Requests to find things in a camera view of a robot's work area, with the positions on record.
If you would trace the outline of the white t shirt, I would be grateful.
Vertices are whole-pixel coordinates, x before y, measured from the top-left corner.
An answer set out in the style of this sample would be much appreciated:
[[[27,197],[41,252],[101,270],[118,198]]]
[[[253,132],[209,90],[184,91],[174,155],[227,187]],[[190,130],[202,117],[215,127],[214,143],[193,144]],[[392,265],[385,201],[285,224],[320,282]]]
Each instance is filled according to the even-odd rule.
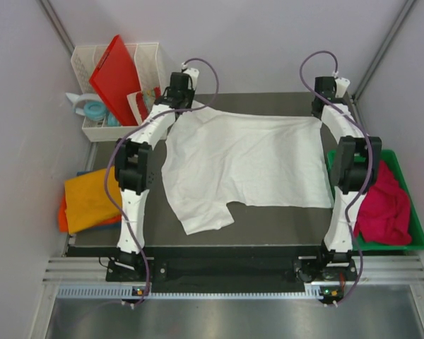
[[[182,114],[165,145],[167,201],[186,234],[233,223],[228,204],[331,208],[322,123],[314,117]]]

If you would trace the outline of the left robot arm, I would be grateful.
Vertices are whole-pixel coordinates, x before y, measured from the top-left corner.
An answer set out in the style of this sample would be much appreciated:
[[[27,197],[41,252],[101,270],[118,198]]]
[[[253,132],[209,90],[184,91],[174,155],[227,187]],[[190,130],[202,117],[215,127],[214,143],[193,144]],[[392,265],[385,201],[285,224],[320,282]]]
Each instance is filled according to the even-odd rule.
[[[177,113],[192,107],[199,71],[187,68],[170,76],[169,86],[157,98],[140,129],[119,144],[114,159],[114,177],[121,197],[121,232],[117,242],[117,254],[108,269],[123,280],[139,281],[147,278],[143,223],[145,204],[153,174],[150,161],[158,141],[175,123]]]

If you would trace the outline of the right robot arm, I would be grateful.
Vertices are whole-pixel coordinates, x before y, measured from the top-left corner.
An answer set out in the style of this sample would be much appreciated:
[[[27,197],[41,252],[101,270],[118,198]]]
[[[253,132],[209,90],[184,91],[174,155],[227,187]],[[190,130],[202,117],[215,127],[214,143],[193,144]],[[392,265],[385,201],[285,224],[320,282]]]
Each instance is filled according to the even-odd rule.
[[[343,98],[350,81],[337,76],[314,80],[312,115],[337,142],[329,181],[334,190],[331,224],[316,261],[317,274],[330,280],[343,270],[354,269],[351,256],[356,219],[369,188],[376,182],[382,141],[370,137],[354,120]]]

